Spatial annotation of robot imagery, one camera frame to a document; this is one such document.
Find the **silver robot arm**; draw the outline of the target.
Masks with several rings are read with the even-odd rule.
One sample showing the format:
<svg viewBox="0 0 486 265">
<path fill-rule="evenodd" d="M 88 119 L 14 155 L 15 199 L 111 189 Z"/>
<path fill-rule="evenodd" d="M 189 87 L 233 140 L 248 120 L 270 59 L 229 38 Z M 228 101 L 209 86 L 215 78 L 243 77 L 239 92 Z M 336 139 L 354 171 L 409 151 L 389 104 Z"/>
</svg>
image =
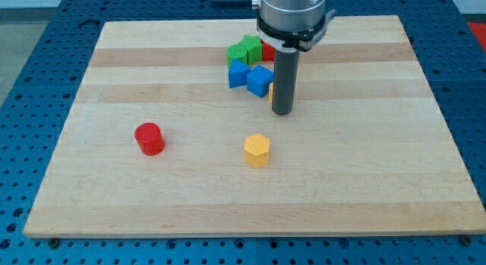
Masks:
<svg viewBox="0 0 486 265">
<path fill-rule="evenodd" d="M 317 26 L 326 0 L 260 0 L 257 19 L 282 32 L 301 32 Z"/>
</svg>

